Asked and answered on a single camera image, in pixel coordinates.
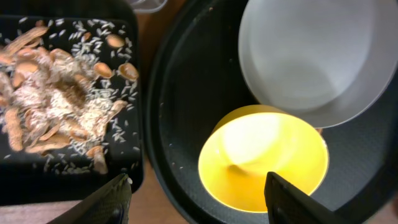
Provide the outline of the yellow plastic bowl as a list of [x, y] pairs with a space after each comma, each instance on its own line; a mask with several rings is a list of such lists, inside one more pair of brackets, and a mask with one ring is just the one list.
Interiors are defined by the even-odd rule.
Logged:
[[224, 116], [198, 159], [200, 181], [219, 203], [266, 213], [266, 176], [275, 172], [307, 195], [323, 182], [330, 156], [320, 132], [304, 120], [266, 105]]

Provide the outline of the peanut shells and rice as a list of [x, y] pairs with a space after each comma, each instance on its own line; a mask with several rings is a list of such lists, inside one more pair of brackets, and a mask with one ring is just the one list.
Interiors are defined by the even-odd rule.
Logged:
[[1, 19], [1, 152], [46, 157], [45, 172], [107, 174], [127, 142], [139, 72], [124, 21]]

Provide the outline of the grey round plate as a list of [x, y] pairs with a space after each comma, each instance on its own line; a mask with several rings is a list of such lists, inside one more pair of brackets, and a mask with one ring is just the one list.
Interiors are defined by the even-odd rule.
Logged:
[[316, 128], [343, 124], [397, 71], [397, 1], [250, 0], [238, 55], [258, 102]]

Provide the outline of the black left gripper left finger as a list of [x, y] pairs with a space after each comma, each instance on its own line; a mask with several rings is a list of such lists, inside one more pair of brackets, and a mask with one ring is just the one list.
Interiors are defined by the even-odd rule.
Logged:
[[127, 224], [131, 180], [120, 174], [49, 224]]

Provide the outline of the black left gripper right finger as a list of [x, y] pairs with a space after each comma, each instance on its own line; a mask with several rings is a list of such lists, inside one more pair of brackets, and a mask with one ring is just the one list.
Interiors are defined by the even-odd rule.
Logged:
[[347, 223], [275, 172], [267, 173], [264, 196], [270, 224]]

